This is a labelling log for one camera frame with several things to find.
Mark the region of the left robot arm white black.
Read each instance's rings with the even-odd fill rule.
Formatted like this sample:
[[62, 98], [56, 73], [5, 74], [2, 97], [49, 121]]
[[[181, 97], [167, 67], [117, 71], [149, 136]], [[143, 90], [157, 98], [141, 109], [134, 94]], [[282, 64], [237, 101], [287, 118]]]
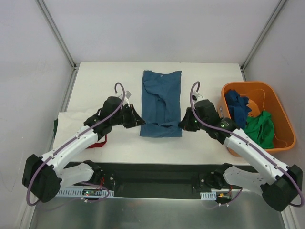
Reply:
[[129, 129], [144, 124], [145, 121], [137, 114], [133, 104], [125, 98], [110, 96], [102, 108], [89, 117], [63, 145], [41, 156], [33, 154], [27, 158], [22, 178], [22, 184], [27, 188], [27, 204], [34, 205], [30, 201], [30, 194], [46, 203], [61, 188], [81, 182], [99, 186], [102, 172], [96, 163], [85, 160], [74, 167], [66, 166], [83, 150], [109, 134], [113, 126], [122, 125]]

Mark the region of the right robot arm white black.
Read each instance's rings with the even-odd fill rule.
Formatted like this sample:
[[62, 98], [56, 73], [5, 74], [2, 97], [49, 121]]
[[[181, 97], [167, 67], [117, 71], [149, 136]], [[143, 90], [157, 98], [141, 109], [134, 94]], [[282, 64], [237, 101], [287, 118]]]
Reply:
[[297, 165], [290, 167], [271, 156], [233, 120], [220, 118], [209, 100], [191, 96], [190, 107], [178, 126], [189, 132], [204, 130], [210, 138], [235, 151], [256, 170], [248, 172], [224, 163], [205, 178], [208, 186], [221, 189], [232, 185], [248, 189], [262, 196], [272, 209], [279, 212], [287, 206], [300, 208], [305, 205], [301, 168]]

